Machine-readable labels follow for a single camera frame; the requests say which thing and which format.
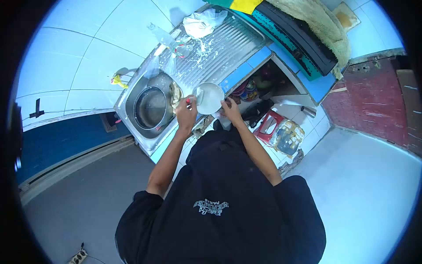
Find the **white floor tile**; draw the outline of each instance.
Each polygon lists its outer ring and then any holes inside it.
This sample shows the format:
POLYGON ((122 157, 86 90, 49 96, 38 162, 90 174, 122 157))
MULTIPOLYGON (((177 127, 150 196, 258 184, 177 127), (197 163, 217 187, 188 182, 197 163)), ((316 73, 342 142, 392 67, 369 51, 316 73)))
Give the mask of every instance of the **white floor tile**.
POLYGON ((185 143, 183 144, 183 147, 182 147, 182 151, 187 147, 187 146, 189 146, 189 144, 191 144, 191 138, 189 138, 189 139, 187 139, 186 141, 185 141, 185 143))
POLYGON ((319 138, 322 139, 322 137, 328 132, 330 129, 330 121, 328 120, 327 116, 324 116, 324 118, 316 125, 315 131, 318 133, 319 138))
POLYGON ((271 150, 272 148, 270 146, 265 145, 265 143, 260 139, 258 139, 258 142, 264 147, 265 151, 268 153, 271 160, 273 160, 274 164, 278 164, 280 160, 277 155, 275 155, 275 153, 271 150))
POLYGON ((276 155, 276 157, 282 161, 283 159, 285 159, 287 157, 286 154, 284 154, 283 152, 277 152, 274 148, 271 148, 271 151, 276 155))
POLYGON ((172 181, 174 182, 174 180, 176 179, 177 175, 179 174, 180 169, 183 167, 182 164, 180 164, 180 162, 177 163, 177 167, 176 167, 176 171, 174 172, 174 176, 172 181))
POLYGON ((182 153, 180 154, 180 158, 179 158, 179 162, 180 162, 180 164, 182 164, 183 166, 185 166, 186 165, 186 159, 187 159, 187 156, 189 155, 189 152, 190 152, 190 149, 192 148, 192 144, 191 143, 189 143, 188 145, 187 145, 187 147, 182 151, 182 153))
POLYGON ((296 157, 298 155, 298 152, 296 151, 294 154, 293 154, 293 156, 292 156, 292 158, 289 158, 289 157, 285 157, 282 161, 280 161, 280 163, 277 165, 277 168, 278 167, 281 167, 281 166, 283 166, 283 164, 285 163, 285 162, 287 162, 288 164, 292 164, 292 162, 293 162, 293 159, 296 157))
POLYGON ((387 48, 380 34, 376 31, 376 28, 362 8, 357 8, 353 12, 361 23, 347 33, 352 48, 351 58, 386 50, 387 48))
POLYGON ((211 130, 214 130, 214 129, 213 129, 213 127, 212 127, 212 124, 211 124, 211 125, 209 125, 209 126, 205 129, 205 131, 204 131, 204 134, 203 134, 203 135, 205 135, 208 131, 211 131, 211 130))
POLYGON ((359 5, 355 0, 344 0, 343 2, 346 3, 346 5, 351 9, 351 10, 356 10, 359 5))
POLYGON ((299 112, 292 120, 303 129, 305 138, 314 129, 314 126, 303 112, 299 112))
POLYGON ((390 18, 375 1, 369 1, 362 5, 360 8, 371 20, 372 24, 376 28, 376 31, 381 36, 386 49, 403 47, 400 36, 397 33, 394 25, 391 23, 390 18))
POLYGON ((319 136, 315 130, 312 130, 311 133, 303 140, 301 148, 303 150, 303 154, 306 155, 313 147, 318 143, 319 136))
POLYGON ((315 118, 312 118, 312 117, 310 117, 310 116, 306 116, 308 119, 309 119, 309 121, 312 123, 312 126, 313 127, 316 127, 316 125, 318 125, 318 123, 324 118, 324 116, 325 116, 325 111, 324 111, 324 109, 322 108, 322 106, 321 105, 319 105, 317 108, 316 108, 316 116, 315 116, 315 118))
POLYGON ((273 107, 277 108, 277 114, 287 117, 292 120, 299 112, 300 106, 294 106, 289 104, 274 105, 273 107))
POLYGON ((328 9, 333 11, 338 5, 340 5, 342 0, 321 0, 321 2, 324 3, 328 9))
POLYGON ((196 141, 198 141, 196 139, 196 137, 193 137, 192 140, 190 141, 190 143, 192 144, 192 146, 194 146, 196 144, 196 141))

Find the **floor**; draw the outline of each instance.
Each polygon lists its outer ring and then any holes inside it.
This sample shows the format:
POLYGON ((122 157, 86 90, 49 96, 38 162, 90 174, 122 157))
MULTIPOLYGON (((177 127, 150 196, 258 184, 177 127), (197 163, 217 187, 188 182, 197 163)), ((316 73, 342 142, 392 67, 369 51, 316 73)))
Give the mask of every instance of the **floor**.
POLYGON ((87 165, 31 200, 24 211, 51 262, 67 263, 84 242, 89 256, 107 264, 121 263, 114 243, 117 224, 133 195, 146 189, 154 166, 132 145, 87 165))
POLYGON ((331 129, 286 175, 306 179, 324 223, 319 263, 386 263, 417 201, 421 168, 389 143, 331 129))
MULTIPOLYGON (((317 107, 316 117, 310 118, 306 116, 303 112, 300 111, 300 106, 294 105, 274 105, 273 110, 278 114, 285 116, 294 122, 296 122, 304 131, 305 131, 305 139, 303 140, 301 148, 303 150, 304 155, 306 155, 327 133, 330 129, 330 122, 326 116, 324 109, 319 106, 317 107)), ((213 130, 213 123, 211 123, 207 129, 205 130, 210 131, 213 130)), ((177 174, 179 173, 180 169, 186 165, 186 158, 196 143, 197 139, 195 137, 189 138, 186 143, 183 145, 182 153, 180 154, 179 163, 177 165, 176 172, 173 177, 173 181, 176 179, 177 174)), ((287 157, 285 154, 281 152, 276 152, 273 148, 266 146, 264 142, 258 140, 264 149, 267 151, 271 159, 274 161, 277 167, 281 167, 285 162, 292 163, 293 159, 287 157)))

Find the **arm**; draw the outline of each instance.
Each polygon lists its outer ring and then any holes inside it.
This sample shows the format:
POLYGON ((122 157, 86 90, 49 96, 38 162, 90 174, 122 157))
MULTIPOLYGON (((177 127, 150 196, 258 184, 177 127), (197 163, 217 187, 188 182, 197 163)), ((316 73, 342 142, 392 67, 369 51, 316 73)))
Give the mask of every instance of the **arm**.
POLYGON ((281 182, 279 170, 268 153, 258 142, 258 139, 246 127, 236 102, 230 97, 228 97, 228 99, 232 103, 231 108, 229 108, 225 101, 221 101, 221 105, 224 108, 227 118, 239 131, 249 157, 273 186, 279 184, 281 182))
POLYGON ((183 144, 189 137, 193 125, 195 124, 196 115, 198 114, 196 109, 196 97, 192 100, 191 110, 187 108, 186 99, 188 97, 182 98, 176 108, 179 128, 149 176, 148 186, 146 187, 148 193, 158 194, 161 197, 164 197, 174 172, 176 171, 183 144))

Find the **white tile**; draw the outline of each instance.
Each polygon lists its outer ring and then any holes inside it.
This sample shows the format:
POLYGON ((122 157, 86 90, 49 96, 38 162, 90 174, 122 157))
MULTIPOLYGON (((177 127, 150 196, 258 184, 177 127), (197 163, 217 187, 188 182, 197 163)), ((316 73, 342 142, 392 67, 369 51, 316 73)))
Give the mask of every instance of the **white tile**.
MULTIPOLYGON (((144 58, 158 41, 146 28, 152 22, 170 32, 173 25, 151 0, 124 0, 107 18, 96 38, 134 52, 144 58)), ((111 60, 118 60, 110 54, 111 60)))
POLYGON ((262 147, 265 149, 265 151, 270 156, 271 160, 273 160, 274 164, 278 164, 280 162, 279 158, 275 153, 271 150, 272 147, 266 145, 262 140, 258 139, 258 142, 262 145, 262 147))
POLYGON ((316 125, 315 131, 318 133, 319 138, 322 139, 322 137, 328 132, 330 129, 330 121, 328 120, 327 116, 324 116, 324 118, 316 125))
POLYGON ((214 130, 214 128, 212 127, 212 123, 209 126, 207 126, 207 128, 204 130, 203 135, 205 135, 208 131, 211 131, 211 130, 214 130))
POLYGON ((190 140, 186 140, 185 141, 185 143, 183 144, 183 147, 182 147, 182 151, 187 147, 187 146, 189 146, 189 144, 191 144, 191 141, 190 140))
POLYGON ((174 172, 174 176, 172 181, 174 182, 174 180, 177 178, 177 175, 179 174, 180 169, 183 167, 182 164, 180 164, 180 162, 177 163, 177 167, 176 167, 176 171, 174 172))
POLYGON ((192 146, 196 144, 196 141, 198 141, 198 139, 195 136, 192 136, 190 140, 190 143, 192 143, 192 146))
POLYGON ((312 130, 311 133, 303 140, 301 144, 301 148, 303 150, 303 154, 306 155, 311 149, 318 143, 319 136, 318 133, 314 130, 312 130))
POLYGON ((248 125, 248 129, 249 129, 249 131, 251 131, 252 133, 255 131, 255 129, 258 129, 258 127, 259 127, 259 125, 257 125, 256 127, 254 127, 254 128, 251 128, 249 125, 248 125))
POLYGON ((293 119, 293 122, 298 124, 305 132, 305 138, 313 130, 314 126, 303 112, 299 112, 293 119))
POLYGON ((58 27, 94 36, 122 0, 61 0, 46 17, 44 27, 58 27))
POLYGON ((152 0, 158 8, 171 21, 173 26, 177 26, 183 18, 197 11, 205 5, 202 0, 152 0))
POLYGON ((16 97, 70 90, 91 40, 92 37, 71 31, 41 28, 23 60, 16 97))
POLYGON ((352 48, 351 58, 386 50, 381 36, 362 8, 354 10, 354 13, 361 23, 347 33, 352 48))
POLYGON ((70 90, 65 114, 112 109, 121 91, 70 90))
POLYGON ((343 2, 346 3, 346 5, 351 9, 351 10, 356 10, 359 5, 355 0, 344 0, 343 2))
POLYGON ((274 148, 271 148, 271 151, 276 155, 276 157, 279 159, 279 161, 282 161, 283 159, 285 159, 287 157, 286 154, 284 154, 283 152, 278 152, 274 148))
POLYGON ((356 3, 358 4, 358 6, 361 6, 361 5, 363 5, 363 4, 365 4, 365 3, 367 3, 367 2, 369 2, 369 1, 371 1, 371 0, 355 0, 356 1, 356 3))
POLYGON ((321 105, 319 105, 317 108, 316 108, 316 116, 314 117, 314 118, 312 118, 312 117, 310 117, 310 116, 306 116, 308 119, 309 119, 309 121, 312 123, 312 125, 313 125, 313 127, 316 127, 316 125, 318 125, 318 123, 324 118, 324 116, 325 116, 326 114, 325 114, 325 111, 324 111, 324 109, 322 108, 322 106, 321 105))
POLYGON ((343 0, 321 0, 322 3, 324 3, 328 9, 333 11, 338 5, 340 5, 343 0))
POLYGON ((122 68, 136 70, 143 61, 141 56, 94 39, 81 61, 71 89, 123 90, 110 83, 114 73, 122 68))
POLYGON ((287 117, 288 119, 292 120, 299 112, 300 106, 294 106, 289 104, 282 104, 282 105, 274 105, 277 108, 277 114, 287 117))
POLYGON ((381 36, 386 49, 403 47, 399 33, 396 31, 392 21, 390 21, 388 15, 381 7, 378 6, 377 3, 375 3, 375 1, 370 1, 362 5, 360 8, 362 8, 376 28, 376 31, 381 36))
POLYGON ((21 107, 23 126, 62 116, 68 94, 69 91, 56 91, 17 98, 16 102, 21 107), (44 111, 45 114, 29 118, 29 115, 35 112, 35 102, 38 98, 40 99, 40 111, 44 111))
POLYGON ((182 151, 182 153, 180 154, 180 158, 179 158, 179 162, 180 164, 182 164, 183 166, 186 165, 186 159, 187 156, 189 155, 190 150, 192 149, 193 145, 191 143, 189 143, 187 145, 187 147, 182 151))
POLYGON ((286 156, 283 160, 281 160, 281 161, 280 161, 280 163, 277 165, 277 168, 278 168, 278 167, 283 166, 283 164, 284 164, 285 162, 287 162, 288 164, 292 164, 293 159, 294 159, 297 155, 298 155, 298 152, 296 151, 296 152, 293 154, 292 158, 289 158, 289 157, 287 157, 287 156, 286 156))

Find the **bowl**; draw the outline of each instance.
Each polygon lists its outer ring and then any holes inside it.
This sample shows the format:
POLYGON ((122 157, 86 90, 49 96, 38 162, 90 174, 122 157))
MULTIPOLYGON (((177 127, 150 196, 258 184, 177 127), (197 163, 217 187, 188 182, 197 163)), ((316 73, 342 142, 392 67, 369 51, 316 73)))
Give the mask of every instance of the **bowl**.
POLYGON ((224 92, 221 87, 212 82, 203 82, 198 87, 204 91, 203 100, 197 106, 198 113, 213 114, 217 112, 221 108, 220 101, 224 100, 224 92))

